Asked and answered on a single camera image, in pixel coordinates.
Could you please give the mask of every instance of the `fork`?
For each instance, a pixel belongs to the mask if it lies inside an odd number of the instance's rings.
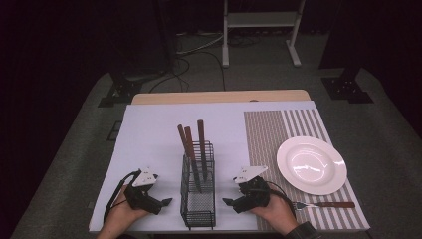
[[[317,203],[304,203],[293,202],[295,210],[299,211],[306,207],[334,207],[334,208],[354,208],[354,202],[317,202]]]

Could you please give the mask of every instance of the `plate rim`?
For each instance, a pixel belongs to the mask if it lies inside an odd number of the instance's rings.
[[[286,167],[286,155],[289,152],[289,148],[300,144],[318,144],[318,148],[323,150],[329,155],[331,160],[334,162],[334,176],[329,183],[322,186],[307,186],[302,182],[299,182],[290,173],[290,169]],[[341,154],[329,143],[322,139],[312,136],[294,136],[284,141],[277,151],[277,167],[283,178],[294,188],[309,193],[312,195],[328,195],[340,190],[347,180],[347,167]]]

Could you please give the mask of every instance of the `wire basket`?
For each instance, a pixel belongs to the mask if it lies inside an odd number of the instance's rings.
[[[211,227],[215,221],[214,149],[205,141],[205,160],[201,160],[198,141],[193,142],[195,160],[183,155],[180,215],[191,227]]]

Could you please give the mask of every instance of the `sleeve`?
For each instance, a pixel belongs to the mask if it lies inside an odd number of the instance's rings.
[[[293,229],[286,235],[286,239],[317,239],[322,236],[313,228],[309,222],[305,222]]]

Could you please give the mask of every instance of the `fork handle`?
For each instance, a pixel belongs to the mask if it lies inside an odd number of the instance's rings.
[[[336,208],[354,208],[354,202],[319,202],[315,203],[318,207],[336,207]]]

